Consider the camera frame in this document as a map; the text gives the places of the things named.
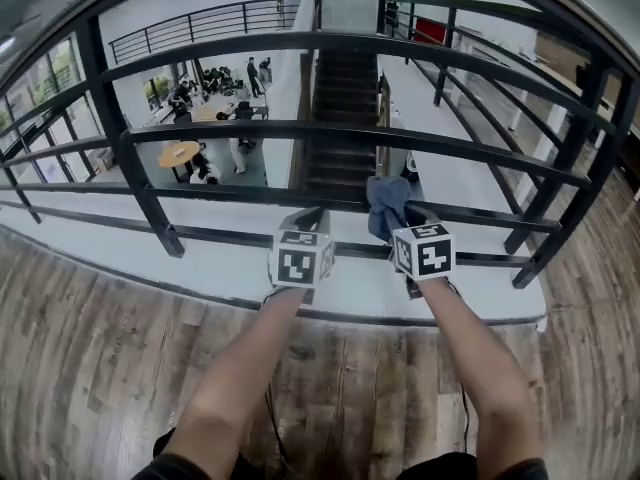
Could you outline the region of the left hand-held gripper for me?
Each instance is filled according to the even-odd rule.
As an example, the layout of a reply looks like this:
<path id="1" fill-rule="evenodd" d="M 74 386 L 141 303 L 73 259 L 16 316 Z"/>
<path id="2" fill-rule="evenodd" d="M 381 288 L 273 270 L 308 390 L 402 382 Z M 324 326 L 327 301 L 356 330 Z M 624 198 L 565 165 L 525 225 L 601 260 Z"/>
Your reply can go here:
<path id="1" fill-rule="evenodd" d="M 335 241 L 330 234 L 330 212 L 320 206 L 299 210 L 284 218 L 273 235 L 268 254 L 271 296 L 286 289 L 302 289 L 303 304 L 312 304 L 316 288 L 335 263 Z"/>

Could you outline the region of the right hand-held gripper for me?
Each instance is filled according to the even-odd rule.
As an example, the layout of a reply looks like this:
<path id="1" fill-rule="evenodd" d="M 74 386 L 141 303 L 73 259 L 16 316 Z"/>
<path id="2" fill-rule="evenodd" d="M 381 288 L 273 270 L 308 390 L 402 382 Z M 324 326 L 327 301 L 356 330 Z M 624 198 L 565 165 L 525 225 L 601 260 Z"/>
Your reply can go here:
<path id="1" fill-rule="evenodd" d="M 441 219 L 419 202 L 407 202 L 404 212 L 406 225 L 392 231 L 390 245 L 394 268 L 405 276 L 408 297 L 417 299 L 421 296 L 418 281 L 447 279 L 454 271 L 455 238 Z"/>

